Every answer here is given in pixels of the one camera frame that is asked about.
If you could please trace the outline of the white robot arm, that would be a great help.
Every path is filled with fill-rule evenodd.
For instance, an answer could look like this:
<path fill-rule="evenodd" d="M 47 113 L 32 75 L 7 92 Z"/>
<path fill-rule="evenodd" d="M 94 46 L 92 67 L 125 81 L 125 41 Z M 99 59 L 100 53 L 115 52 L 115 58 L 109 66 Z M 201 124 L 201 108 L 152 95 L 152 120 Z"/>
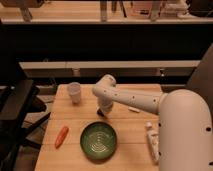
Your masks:
<path fill-rule="evenodd" d="M 92 93 L 104 114 L 118 102 L 159 116 L 159 171 L 213 171 L 213 118 L 199 94 L 120 89 L 109 74 Z"/>

